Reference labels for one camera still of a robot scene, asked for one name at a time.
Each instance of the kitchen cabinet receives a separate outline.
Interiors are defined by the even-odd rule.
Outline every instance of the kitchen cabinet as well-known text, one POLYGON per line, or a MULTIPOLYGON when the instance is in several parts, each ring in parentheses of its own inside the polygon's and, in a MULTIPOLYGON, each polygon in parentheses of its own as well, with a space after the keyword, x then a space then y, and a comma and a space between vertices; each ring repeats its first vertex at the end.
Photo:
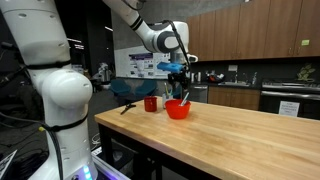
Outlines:
POLYGON ((253 0, 240 6, 235 59, 263 58, 270 0, 253 0))
POLYGON ((199 61, 213 60, 215 12, 200 15, 199 61))
POLYGON ((258 110, 259 100, 259 90, 210 87, 208 92, 208 103, 221 106, 258 110))
POLYGON ((236 58, 240 5, 216 11, 213 60, 236 58))
POLYGON ((303 0, 294 57, 320 56, 319 9, 319 0, 303 0))
POLYGON ((200 36, 200 15, 187 18, 189 26, 189 53, 198 56, 200 36))
POLYGON ((294 54, 301 3, 302 0, 271 0, 265 58, 294 54))

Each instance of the wooden table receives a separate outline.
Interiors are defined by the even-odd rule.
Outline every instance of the wooden table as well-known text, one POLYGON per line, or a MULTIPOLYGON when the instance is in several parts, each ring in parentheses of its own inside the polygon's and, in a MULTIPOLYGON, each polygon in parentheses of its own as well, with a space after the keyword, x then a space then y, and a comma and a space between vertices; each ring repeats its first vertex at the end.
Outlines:
POLYGON ((196 102, 186 119, 172 120, 160 97, 157 103, 154 113, 139 101, 124 115, 124 107, 97 114, 100 133, 130 138, 220 179, 320 178, 320 121, 196 102))

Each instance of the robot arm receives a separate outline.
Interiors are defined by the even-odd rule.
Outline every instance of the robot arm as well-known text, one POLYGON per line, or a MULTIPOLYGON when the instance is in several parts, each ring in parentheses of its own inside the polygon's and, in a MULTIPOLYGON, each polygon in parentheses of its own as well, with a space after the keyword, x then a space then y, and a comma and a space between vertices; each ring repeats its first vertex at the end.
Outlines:
POLYGON ((171 63, 160 63, 157 68, 171 72, 168 75, 168 81, 173 85, 173 88, 175 82, 179 82, 184 89, 187 89, 189 80, 186 73, 190 71, 190 59, 193 59, 192 62, 198 60, 196 56, 187 54, 188 25, 184 22, 164 21, 163 23, 167 23, 169 26, 155 31, 150 29, 137 11, 137 6, 143 3, 142 0, 103 0, 103 2, 138 34, 147 50, 170 53, 171 63))

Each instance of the floor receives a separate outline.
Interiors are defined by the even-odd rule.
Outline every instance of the floor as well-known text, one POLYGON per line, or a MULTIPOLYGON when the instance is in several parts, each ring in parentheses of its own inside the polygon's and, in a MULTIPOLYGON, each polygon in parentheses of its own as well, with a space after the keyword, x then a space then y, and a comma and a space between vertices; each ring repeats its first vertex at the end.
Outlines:
MULTIPOLYGON (((104 90, 93 94, 89 102, 88 114, 88 131, 91 142, 91 148, 95 147, 95 145, 92 144, 91 139, 99 132, 98 125, 94 121, 94 115, 110 109, 114 109, 117 106, 118 103, 116 101, 116 98, 114 98, 112 92, 104 90)), ((38 128, 39 125, 37 124, 33 124, 21 129, 12 129, 0 126, 0 153, 6 156, 14 150, 18 149, 16 157, 21 159, 24 157, 28 157, 34 152, 48 150, 46 134, 44 132, 38 131, 38 128)), ((173 173, 172 171, 163 168, 163 179, 183 180, 185 178, 182 178, 181 176, 173 173)))

